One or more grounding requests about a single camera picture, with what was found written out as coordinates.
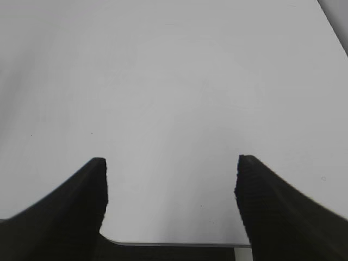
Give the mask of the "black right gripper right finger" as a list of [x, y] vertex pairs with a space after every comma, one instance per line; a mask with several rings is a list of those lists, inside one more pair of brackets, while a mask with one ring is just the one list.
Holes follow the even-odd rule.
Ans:
[[347, 220], [240, 155], [235, 199], [254, 260], [347, 260]]

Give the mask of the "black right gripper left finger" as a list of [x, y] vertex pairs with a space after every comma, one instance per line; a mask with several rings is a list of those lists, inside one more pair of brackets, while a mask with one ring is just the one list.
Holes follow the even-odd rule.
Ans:
[[107, 204], [107, 163], [92, 158], [43, 199], [1, 222], [1, 260], [92, 260]]

